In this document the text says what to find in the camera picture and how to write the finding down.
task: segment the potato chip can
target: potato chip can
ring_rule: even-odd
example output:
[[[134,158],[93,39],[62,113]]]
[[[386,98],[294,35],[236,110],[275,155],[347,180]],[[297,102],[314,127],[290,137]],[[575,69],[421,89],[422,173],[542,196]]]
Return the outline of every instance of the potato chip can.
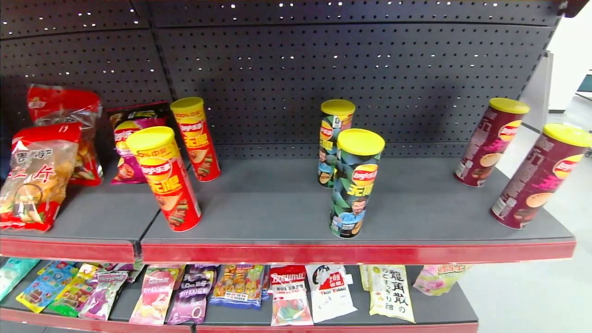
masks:
[[[543,127],[526,159],[491,208],[508,228],[524,229],[592,146],[592,135],[577,127],[551,123]]]
[[[337,137],[341,131],[352,127],[352,117],[356,106],[346,100],[330,100],[321,104],[323,119],[318,152],[318,183],[323,187],[333,187],[333,171],[337,162]]]
[[[481,187],[522,124],[530,107],[508,98],[492,98],[454,173],[465,185]]]
[[[177,232],[195,227],[200,222],[201,211],[175,132],[166,126],[149,127],[130,135],[126,144],[138,160],[169,227]]]
[[[345,130],[337,138],[329,219],[329,228],[337,237],[353,238],[360,233],[384,145],[380,135],[363,129]]]
[[[187,97],[170,105],[185,142],[198,181],[212,181],[220,176],[220,166],[205,118],[204,100]]]

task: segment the maroon chip can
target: maroon chip can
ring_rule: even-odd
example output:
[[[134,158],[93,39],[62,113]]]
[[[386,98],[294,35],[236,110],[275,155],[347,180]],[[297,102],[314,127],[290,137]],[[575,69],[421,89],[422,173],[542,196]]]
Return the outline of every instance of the maroon chip can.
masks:
[[[547,124],[526,159],[491,208],[512,229],[524,227],[551,198],[592,146],[592,135],[566,124]]]
[[[525,103],[508,98],[490,99],[454,177],[468,186],[483,186],[529,110]]]

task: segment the candy bag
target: candy bag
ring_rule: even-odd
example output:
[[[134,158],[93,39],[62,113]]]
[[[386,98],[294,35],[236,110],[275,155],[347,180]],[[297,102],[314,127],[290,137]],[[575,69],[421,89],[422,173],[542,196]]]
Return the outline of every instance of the candy bag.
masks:
[[[262,283],[263,265],[222,265],[210,304],[259,309]]]
[[[166,126],[169,104],[158,102],[153,104],[132,105],[130,107],[107,110],[110,115],[115,149],[121,157],[117,164],[118,174],[112,184],[137,184],[146,182],[136,157],[126,145],[127,138],[134,132],[153,126]]]
[[[131,314],[130,323],[162,325],[179,270],[148,266],[142,282],[142,295]]]
[[[370,315],[415,323],[404,265],[369,265]]]
[[[76,272],[76,267],[58,261],[23,290],[17,296],[17,301],[31,311],[39,313],[70,283]]]
[[[12,171],[0,191],[2,228],[47,231],[74,171],[80,123],[30,127],[12,140]]]
[[[302,265],[271,265],[269,281],[274,294],[271,326],[313,324],[304,280],[306,269]]]
[[[425,265],[413,284],[429,296],[440,296],[450,291],[454,284],[473,265]]]
[[[98,272],[96,286],[78,317],[106,321],[121,286],[126,282],[127,272]]]
[[[206,296],[210,293],[215,281],[215,266],[188,265],[175,295],[173,308],[170,311],[168,325],[177,325],[187,321],[201,324],[205,318],[207,305]]]
[[[314,323],[357,311],[343,265],[306,265]]]
[[[77,317],[95,290],[97,282],[94,278],[97,270],[96,266],[83,264],[48,308],[63,316]]]
[[[0,300],[8,295],[37,263],[39,263],[39,259],[8,259],[0,268]]]
[[[103,170],[95,151],[96,120],[102,106],[91,91],[32,84],[27,93],[29,115],[36,126],[82,123],[82,138],[76,154],[71,184],[99,185]]]

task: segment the red chip bag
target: red chip bag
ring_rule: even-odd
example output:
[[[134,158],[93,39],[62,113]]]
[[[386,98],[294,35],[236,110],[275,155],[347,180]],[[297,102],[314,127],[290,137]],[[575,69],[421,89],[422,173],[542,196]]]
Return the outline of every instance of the red chip bag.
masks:
[[[0,227],[49,230],[74,171],[81,123],[21,130],[12,140],[11,172],[0,190]]]
[[[99,96],[92,91],[32,84],[27,94],[27,105],[36,126],[74,121],[82,123],[82,138],[70,183],[99,185],[103,170],[96,158],[94,145],[96,120],[102,111]]]

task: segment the yellow plastic cap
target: yellow plastic cap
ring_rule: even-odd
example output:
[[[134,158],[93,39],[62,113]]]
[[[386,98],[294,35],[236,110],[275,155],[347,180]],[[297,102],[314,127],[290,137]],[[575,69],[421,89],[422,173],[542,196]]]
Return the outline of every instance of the yellow plastic cap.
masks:
[[[356,111],[356,105],[346,100],[328,100],[321,104],[321,111],[333,116],[347,116]]]
[[[528,106],[528,104],[502,97],[495,97],[490,99],[489,106],[502,112],[515,114],[524,114],[530,111],[530,107]]]
[[[592,147],[592,134],[572,125],[550,123],[543,127],[543,133],[568,145]]]
[[[138,151],[160,148],[175,140],[175,132],[170,127],[155,126],[139,130],[126,140],[127,147],[135,155]]]
[[[384,139],[369,130],[349,129],[339,133],[337,148],[355,155],[376,155],[384,149]]]

